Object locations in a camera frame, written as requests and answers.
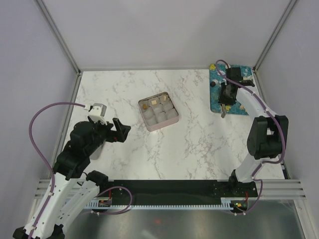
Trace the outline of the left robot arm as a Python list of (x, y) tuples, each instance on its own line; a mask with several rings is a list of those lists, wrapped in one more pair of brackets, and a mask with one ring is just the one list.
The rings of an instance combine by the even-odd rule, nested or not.
[(15, 239), (63, 239), (84, 207), (96, 196), (109, 191), (108, 177), (98, 171), (88, 174), (82, 187), (70, 200), (67, 196), (90, 164), (90, 156), (105, 142), (124, 142), (131, 127), (118, 118), (102, 124), (91, 119), (74, 126), (70, 140), (53, 166), (53, 179), (39, 208), (29, 223), (13, 233)]

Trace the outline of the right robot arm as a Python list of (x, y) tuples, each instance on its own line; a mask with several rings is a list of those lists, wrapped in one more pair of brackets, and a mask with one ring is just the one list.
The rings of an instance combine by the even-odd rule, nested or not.
[(245, 183), (257, 181), (255, 175), (265, 164), (280, 164), (285, 156), (289, 120), (271, 110), (256, 94), (251, 80), (244, 80), (239, 67), (226, 67), (222, 74), (226, 82), (221, 84), (218, 102), (232, 106), (240, 103), (252, 119), (247, 138), (248, 154), (232, 173), (236, 178), (228, 183), (232, 196), (240, 196), (246, 190)]

